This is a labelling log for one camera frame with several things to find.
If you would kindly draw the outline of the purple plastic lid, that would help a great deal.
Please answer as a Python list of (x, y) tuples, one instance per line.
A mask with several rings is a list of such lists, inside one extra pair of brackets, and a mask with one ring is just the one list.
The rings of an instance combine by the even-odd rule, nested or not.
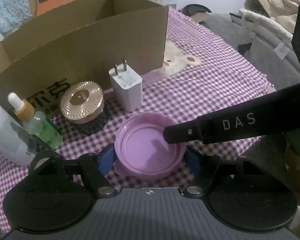
[(140, 180), (157, 180), (169, 176), (181, 163), (186, 144), (168, 144), (163, 137), (167, 126), (176, 121), (158, 112), (134, 114), (116, 133), (115, 172)]

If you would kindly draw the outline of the gold lid black jar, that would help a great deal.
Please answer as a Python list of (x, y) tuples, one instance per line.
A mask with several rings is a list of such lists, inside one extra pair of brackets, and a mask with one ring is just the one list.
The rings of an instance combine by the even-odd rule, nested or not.
[(87, 135), (98, 133), (109, 120), (103, 90), (95, 82), (82, 81), (72, 85), (60, 100), (62, 115)]

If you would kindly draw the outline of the green dropper bottle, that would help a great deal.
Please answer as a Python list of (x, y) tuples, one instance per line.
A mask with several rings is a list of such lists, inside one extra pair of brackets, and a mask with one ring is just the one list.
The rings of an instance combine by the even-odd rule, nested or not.
[(20, 99), (15, 93), (9, 93), (8, 102), (13, 106), (14, 113), (23, 123), (29, 134), (36, 136), (41, 142), (52, 149), (61, 146), (62, 133), (42, 111), (36, 110), (27, 100)]

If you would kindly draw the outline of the white power adapter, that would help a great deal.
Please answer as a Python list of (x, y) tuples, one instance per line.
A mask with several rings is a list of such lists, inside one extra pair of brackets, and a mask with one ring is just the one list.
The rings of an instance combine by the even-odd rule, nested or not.
[(109, 70), (110, 82), (121, 106), (128, 112), (143, 104), (142, 77), (137, 74), (126, 60)]

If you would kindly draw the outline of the white cylindrical bottle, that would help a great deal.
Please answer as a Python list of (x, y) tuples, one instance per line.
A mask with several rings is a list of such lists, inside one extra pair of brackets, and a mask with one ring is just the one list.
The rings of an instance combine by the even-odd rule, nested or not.
[(36, 150), (36, 140), (0, 106), (0, 154), (18, 165), (28, 166)]

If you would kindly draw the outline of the grey quilted blanket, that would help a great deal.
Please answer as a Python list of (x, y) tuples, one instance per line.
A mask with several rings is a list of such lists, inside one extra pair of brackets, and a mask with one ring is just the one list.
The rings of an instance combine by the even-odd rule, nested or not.
[(220, 36), (245, 57), (267, 80), (279, 90), (300, 83), (300, 64), (294, 51), (284, 58), (283, 51), (275, 52), (281, 40), (265, 27), (247, 22), (235, 14), (208, 14), (201, 25)]

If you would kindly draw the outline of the purple checkered bedsheet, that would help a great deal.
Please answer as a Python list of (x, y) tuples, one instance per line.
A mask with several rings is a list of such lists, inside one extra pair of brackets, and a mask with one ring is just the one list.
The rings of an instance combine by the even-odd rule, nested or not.
[[(144, 82), (143, 105), (132, 113), (124, 113), (116, 98), (109, 99), (109, 122), (97, 134), (79, 134), (72, 123), (58, 114), (52, 118), (64, 135), (61, 147), (56, 150), (58, 153), (66, 159), (76, 159), (85, 153), (100, 152), (114, 142), (121, 123), (134, 113), (160, 112), (177, 122), (184, 122), (275, 91), (266, 74), (259, 72), (222, 38), (172, 8), (168, 14), (167, 38), (184, 54), (201, 59), (202, 64), (186, 66), (178, 74), (157, 82), (146, 85)], [(207, 146), (194, 141), (189, 145), (203, 154), (215, 154), (223, 159), (233, 160), (247, 151), (259, 138)], [(15, 165), (0, 156), (0, 229), (3, 234), (11, 229), (2, 209), (3, 199), (27, 174), (28, 167)], [(128, 186), (184, 188), (193, 179), (184, 162), (169, 177), (154, 183), (120, 177), (113, 169), (106, 176), (117, 189)]]

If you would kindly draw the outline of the beige fur-lined coat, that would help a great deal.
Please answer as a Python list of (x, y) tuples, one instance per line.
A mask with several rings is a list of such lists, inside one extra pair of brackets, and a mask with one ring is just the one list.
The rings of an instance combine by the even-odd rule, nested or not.
[(281, 40), (290, 43), (299, 5), (300, 0), (245, 0), (239, 16), (272, 31)]

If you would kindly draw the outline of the brown cardboard box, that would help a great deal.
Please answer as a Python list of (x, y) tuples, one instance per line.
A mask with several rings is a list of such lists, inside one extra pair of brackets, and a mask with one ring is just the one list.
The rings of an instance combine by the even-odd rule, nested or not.
[(38, 16), (0, 42), (0, 105), (16, 93), (48, 116), (81, 81), (111, 86), (126, 62), (139, 75), (162, 66), (168, 7), (150, 0), (76, 0)]

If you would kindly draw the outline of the black item on cardboard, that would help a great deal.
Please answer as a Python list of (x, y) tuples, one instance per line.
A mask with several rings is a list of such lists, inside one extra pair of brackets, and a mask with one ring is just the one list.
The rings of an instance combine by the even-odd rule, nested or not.
[(192, 18), (197, 23), (200, 23), (207, 20), (212, 11), (201, 4), (189, 4), (179, 9), (179, 12)]

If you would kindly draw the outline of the blue patterned wall cloth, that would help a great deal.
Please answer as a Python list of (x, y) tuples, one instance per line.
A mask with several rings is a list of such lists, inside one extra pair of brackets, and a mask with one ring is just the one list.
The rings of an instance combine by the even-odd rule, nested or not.
[(7, 36), (33, 18), (28, 0), (0, 0), (0, 33)]

